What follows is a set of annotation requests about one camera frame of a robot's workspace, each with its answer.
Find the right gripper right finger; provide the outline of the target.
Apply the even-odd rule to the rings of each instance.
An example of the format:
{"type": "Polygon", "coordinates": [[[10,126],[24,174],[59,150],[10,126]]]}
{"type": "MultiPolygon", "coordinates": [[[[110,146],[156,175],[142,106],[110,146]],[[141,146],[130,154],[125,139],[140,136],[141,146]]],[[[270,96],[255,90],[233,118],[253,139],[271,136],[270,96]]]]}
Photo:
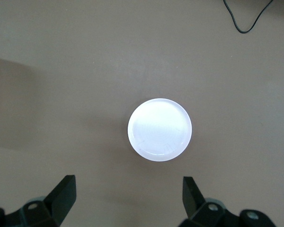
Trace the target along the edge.
{"type": "Polygon", "coordinates": [[[183,177],[182,202],[187,214],[181,227],[274,227],[258,210],[242,210],[234,215],[218,200],[206,200],[192,177],[183,177]]]}

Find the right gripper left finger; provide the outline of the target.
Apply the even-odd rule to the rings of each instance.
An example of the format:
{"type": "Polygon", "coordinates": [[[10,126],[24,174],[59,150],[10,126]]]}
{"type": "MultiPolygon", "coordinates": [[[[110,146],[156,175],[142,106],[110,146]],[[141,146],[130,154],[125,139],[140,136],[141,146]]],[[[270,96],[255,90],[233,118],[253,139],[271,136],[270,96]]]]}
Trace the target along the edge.
{"type": "Polygon", "coordinates": [[[46,196],[6,214],[0,208],[0,227],[59,227],[76,201],[76,177],[65,176],[46,196]]]}

